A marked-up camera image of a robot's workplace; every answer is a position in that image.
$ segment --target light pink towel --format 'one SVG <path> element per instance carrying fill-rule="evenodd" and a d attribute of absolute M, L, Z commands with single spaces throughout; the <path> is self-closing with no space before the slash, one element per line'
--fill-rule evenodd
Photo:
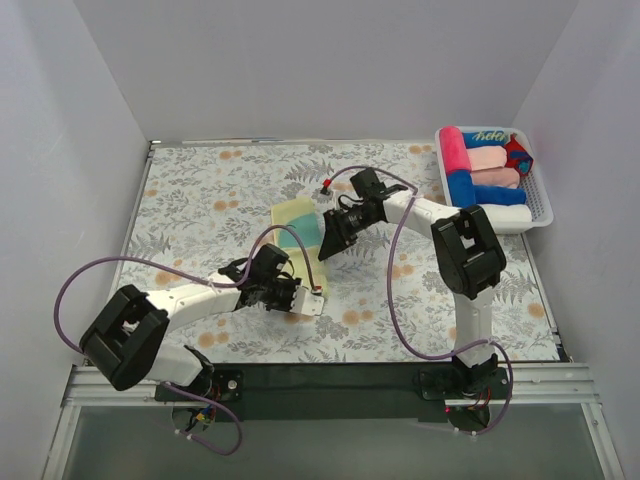
<path fill-rule="evenodd" d="M 467 149 L 471 171 L 504 167 L 507 164 L 507 151 L 500 145 Z"/>
<path fill-rule="evenodd" d="M 515 168 L 490 168 L 488 170 L 478 170 L 476 172 L 471 172 L 471 181 L 474 185 L 491 185 L 495 187 L 517 188 L 520 183 L 520 175 Z"/>

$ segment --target blue rolled towel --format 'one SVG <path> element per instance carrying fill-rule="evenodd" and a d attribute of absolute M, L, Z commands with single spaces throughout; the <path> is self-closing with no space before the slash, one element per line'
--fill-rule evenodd
<path fill-rule="evenodd" d="M 457 170 L 447 175 L 451 203 L 455 207 L 466 208 L 476 203 L 476 195 L 471 181 L 471 174 L 466 170 Z"/>
<path fill-rule="evenodd" d="M 527 201 L 527 192 L 521 188 L 474 185 L 473 190 L 476 201 L 479 204 L 493 203 L 494 205 L 522 205 Z"/>
<path fill-rule="evenodd" d="M 464 145 L 467 148 L 487 147 L 491 145 L 504 146 L 509 141 L 509 135 L 503 130 L 485 130 L 482 132 L 464 132 Z"/>

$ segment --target gray wall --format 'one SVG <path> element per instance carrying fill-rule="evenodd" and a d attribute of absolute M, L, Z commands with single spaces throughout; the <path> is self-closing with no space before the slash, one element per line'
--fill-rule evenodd
<path fill-rule="evenodd" d="M 147 138 L 509 125 L 577 0 L 75 0 Z"/>
<path fill-rule="evenodd" d="M 582 0 L 515 119 L 555 223 L 530 235 L 560 333 L 587 361 L 627 478 L 640 478 L 640 5 Z"/>
<path fill-rule="evenodd" d="M 1 0 L 0 70 L 0 476 L 35 479 L 74 358 L 54 297 L 77 266 L 119 251 L 146 141 L 70 0 Z M 108 270 L 64 305 L 75 340 Z"/>

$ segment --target metal frame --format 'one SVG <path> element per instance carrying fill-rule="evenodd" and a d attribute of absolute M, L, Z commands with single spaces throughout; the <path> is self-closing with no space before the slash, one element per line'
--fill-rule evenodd
<path fill-rule="evenodd" d="M 275 139 L 234 139 L 234 140 L 213 140 L 198 142 L 178 142 L 162 143 L 152 141 L 146 161 L 140 189 L 134 204 L 126 237 L 124 240 L 122 254 L 126 254 L 129 239 L 131 237 L 138 208 L 144 193 L 146 180 L 151 167 L 154 150 L 158 147 L 180 146 L 213 146 L 213 145 L 246 145 L 256 143 L 278 143 L 278 144 L 309 144 L 309 143 L 354 143 L 354 142 L 380 142 L 380 139 L 363 139 L 348 141 L 327 141 L 321 139 L 278 141 Z M 413 143 L 412 141 L 402 141 L 402 143 Z M 542 286 L 537 267 L 531 256 L 531 247 L 526 236 L 522 236 L 527 250 L 527 255 L 531 261 L 533 273 L 540 289 L 540 295 L 545 305 L 550 327 L 557 335 L 557 324 L 551 310 L 549 302 Z M 110 295 L 117 288 L 118 278 L 122 270 L 119 263 L 114 275 Z M 59 479 L 62 478 L 66 467 L 67 459 L 71 452 L 73 438 L 78 425 L 80 412 L 83 407 L 96 406 L 166 406 L 167 403 L 156 402 L 154 400 L 156 384 L 151 381 L 143 381 L 139 385 L 125 391 L 117 392 L 94 367 L 75 367 L 69 379 L 67 391 L 61 406 L 60 419 L 56 429 L 51 449 L 45 464 L 42 478 Z M 516 363 L 514 364 L 514 391 L 512 404 L 580 404 L 582 406 L 585 421 L 588 426 L 591 439 L 595 447 L 604 477 L 609 480 L 623 479 L 622 468 L 613 447 L 613 442 L 606 427 L 602 415 L 602 405 L 599 403 L 599 396 L 589 368 L 586 364 L 562 363 L 562 362 L 541 362 L 541 363 Z M 496 404 L 504 403 L 503 400 L 495 400 Z M 450 406 L 461 405 L 461 400 L 447 400 Z M 181 406 L 197 405 L 197 403 L 180 402 Z"/>

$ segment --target floral tablecloth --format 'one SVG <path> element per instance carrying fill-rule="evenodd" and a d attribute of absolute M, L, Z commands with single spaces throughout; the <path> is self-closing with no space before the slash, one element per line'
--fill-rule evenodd
<path fill-rule="evenodd" d="M 319 186 L 342 166 L 368 164 L 411 179 L 444 202 L 431 143 L 257 144 L 158 148 L 154 152 L 128 254 L 207 276 L 246 256 L 270 224 L 273 204 L 310 196 L 321 212 L 331 199 Z M 348 177 L 332 188 L 349 193 Z M 168 335 L 213 362 L 393 362 L 415 358 L 396 338 L 385 281 L 392 225 L 360 234 L 328 260 L 330 294 L 323 315 L 306 318 L 257 307 L 204 318 Z M 520 236 L 500 238 L 507 256 L 493 303 L 494 335 L 514 360 L 557 360 L 539 287 Z M 422 352 L 449 351 L 455 339 L 453 298 L 440 279 L 431 242 L 404 231 L 392 276 L 396 308 L 409 342 Z M 120 284 L 147 290 L 184 282 L 126 264 Z"/>

